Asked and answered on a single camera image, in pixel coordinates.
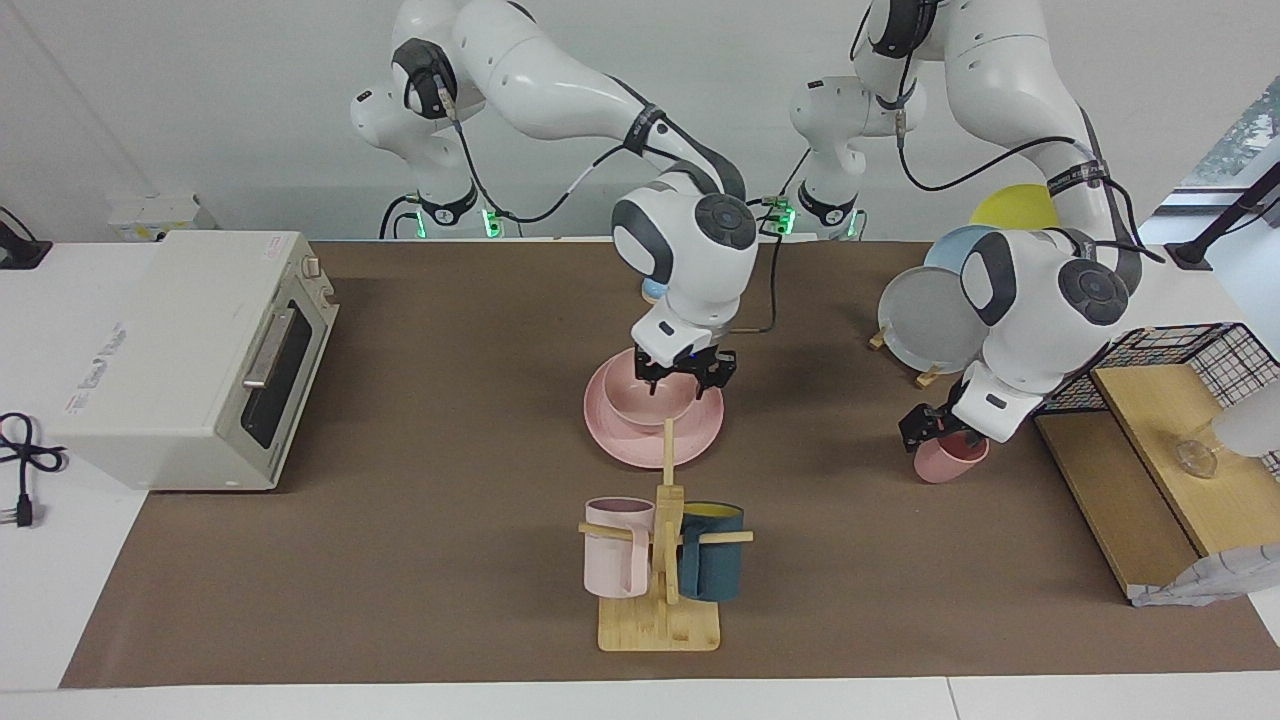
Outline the light pink mug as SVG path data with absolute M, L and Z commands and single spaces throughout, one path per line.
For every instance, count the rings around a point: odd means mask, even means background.
M 584 536 L 584 587 L 602 598 L 644 596 L 650 585 L 655 503 L 646 498 L 599 497 L 585 503 L 585 521 L 621 529 L 614 538 Z

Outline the clear glass cup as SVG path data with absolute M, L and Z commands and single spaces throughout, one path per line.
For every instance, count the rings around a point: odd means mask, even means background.
M 1219 474 L 1222 446 L 1211 421 L 1180 436 L 1172 451 L 1183 471 L 1201 479 L 1213 479 Z

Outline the crumpled white paper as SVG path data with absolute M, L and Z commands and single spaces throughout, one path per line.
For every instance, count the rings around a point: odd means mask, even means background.
M 1280 542 L 1226 550 L 1199 559 L 1165 585 L 1125 588 L 1130 605 L 1202 607 L 1280 585 Z

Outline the grey plate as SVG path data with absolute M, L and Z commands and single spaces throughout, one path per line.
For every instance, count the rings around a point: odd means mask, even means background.
M 960 275 L 941 266 L 896 275 L 881 295 L 877 322 L 890 351 L 916 372 L 965 370 L 980 356 L 988 334 Z

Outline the white toaster oven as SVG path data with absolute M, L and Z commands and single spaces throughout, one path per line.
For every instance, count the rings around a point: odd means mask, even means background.
M 274 489 L 338 311 L 297 232 L 173 232 L 46 432 L 134 489 Z

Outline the pink bowl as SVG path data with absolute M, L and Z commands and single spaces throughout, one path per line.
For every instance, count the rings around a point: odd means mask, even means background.
M 675 373 L 655 384 L 635 374 L 635 352 L 625 350 L 602 364 L 602 393 L 605 407 L 621 420 L 636 427 L 658 427 L 677 420 L 698 398 L 692 375 Z

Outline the light blue plate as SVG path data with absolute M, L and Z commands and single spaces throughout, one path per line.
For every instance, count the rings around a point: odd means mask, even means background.
M 998 231 L 995 225 L 968 224 L 957 227 L 938 240 L 927 251 L 923 266 L 937 266 L 959 274 L 968 254 L 987 234 Z

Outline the dark teal mug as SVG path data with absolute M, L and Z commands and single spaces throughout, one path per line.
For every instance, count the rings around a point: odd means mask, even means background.
M 742 530 L 744 523 L 744 510 L 732 503 L 692 501 L 684 505 L 677 557 L 682 597 L 717 603 L 739 597 L 742 546 L 710 543 L 705 536 Z

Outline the pink handleless cup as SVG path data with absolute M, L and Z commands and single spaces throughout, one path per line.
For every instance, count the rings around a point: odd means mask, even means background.
M 983 462 L 989 454 L 989 438 L 983 437 L 982 446 L 968 448 L 963 442 L 963 432 L 931 439 L 915 452 L 913 468 L 925 483 L 951 482 Z

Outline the brown table mat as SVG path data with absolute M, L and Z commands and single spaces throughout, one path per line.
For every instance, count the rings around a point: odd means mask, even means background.
M 605 653 L 589 498 L 654 471 L 582 392 L 643 311 L 603 243 L 325 243 L 340 315 L 266 495 L 155 495 L 67 687 L 1211 673 L 1280 669 L 1252 603 L 1129 606 L 1032 428 L 922 483 L 936 392 L 865 348 L 913 243 L 787 245 L 780 324 L 735 337 L 713 446 L 676 471 L 755 539 L 705 653 Z

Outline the wooden stepped shelf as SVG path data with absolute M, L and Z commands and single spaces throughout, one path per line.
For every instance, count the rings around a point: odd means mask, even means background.
M 1174 443 L 1222 407 L 1190 366 L 1091 375 L 1107 411 L 1036 424 L 1124 594 L 1212 553 L 1280 542 L 1280 478 L 1261 459 L 1224 451 L 1213 479 L 1180 468 Z

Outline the translucent white container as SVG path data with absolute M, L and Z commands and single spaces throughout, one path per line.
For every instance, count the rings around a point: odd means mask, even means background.
M 1243 457 L 1280 450 L 1280 379 L 1225 407 L 1210 425 L 1225 448 Z

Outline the pink plate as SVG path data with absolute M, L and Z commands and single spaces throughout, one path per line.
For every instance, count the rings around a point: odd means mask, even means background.
M 582 411 L 590 436 L 608 455 L 636 468 L 662 468 L 664 423 L 658 427 L 636 427 L 607 409 L 600 366 L 588 382 Z M 709 388 L 696 398 L 687 414 L 675 420 L 675 464 L 689 462 L 705 452 L 719 434 L 723 420 L 723 393 L 718 388 Z

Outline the wooden mug tree stand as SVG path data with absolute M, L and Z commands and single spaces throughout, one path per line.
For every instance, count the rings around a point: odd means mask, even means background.
M 685 491 L 675 483 L 675 419 L 664 419 L 662 484 L 644 568 L 646 593 L 602 598 L 596 644 L 605 652 L 707 652 L 721 647 L 719 605 L 685 598 L 678 592 L 677 550 Z

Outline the wooden plate rack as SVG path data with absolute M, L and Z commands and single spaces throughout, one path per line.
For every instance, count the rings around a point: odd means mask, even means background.
M 942 374 L 943 363 L 937 359 L 938 351 L 931 347 L 931 342 L 891 323 L 882 322 L 867 341 L 867 347 L 888 354 L 900 365 L 914 370 L 913 384 L 919 389 L 931 387 Z

